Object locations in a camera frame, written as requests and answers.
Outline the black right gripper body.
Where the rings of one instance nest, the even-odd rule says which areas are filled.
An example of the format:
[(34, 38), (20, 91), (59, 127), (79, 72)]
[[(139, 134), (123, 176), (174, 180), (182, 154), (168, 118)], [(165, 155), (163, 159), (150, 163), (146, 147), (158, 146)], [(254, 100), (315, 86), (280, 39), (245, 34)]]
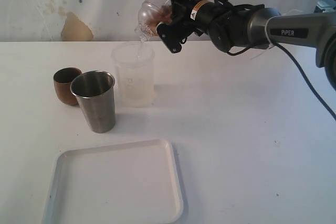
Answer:
[(171, 0), (172, 4), (172, 22), (170, 24), (176, 24), (185, 22), (190, 26), (193, 26), (197, 36), (202, 35), (202, 30), (199, 24), (191, 18), (192, 9), (201, 0)]

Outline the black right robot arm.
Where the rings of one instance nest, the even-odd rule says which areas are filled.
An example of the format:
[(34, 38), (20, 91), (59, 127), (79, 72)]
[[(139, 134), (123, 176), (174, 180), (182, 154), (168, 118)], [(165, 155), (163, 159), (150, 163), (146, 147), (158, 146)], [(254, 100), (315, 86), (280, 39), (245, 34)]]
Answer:
[(335, 87), (335, 13), (282, 15), (263, 4), (233, 5), (229, 0), (170, 0), (169, 24), (156, 31), (168, 50), (181, 51), (186, 38), (206, 34), (213, 45), (229, 54), (232, 47), (266, 49), (283, 43), (316, 49), (316, 66), (324, 68)]

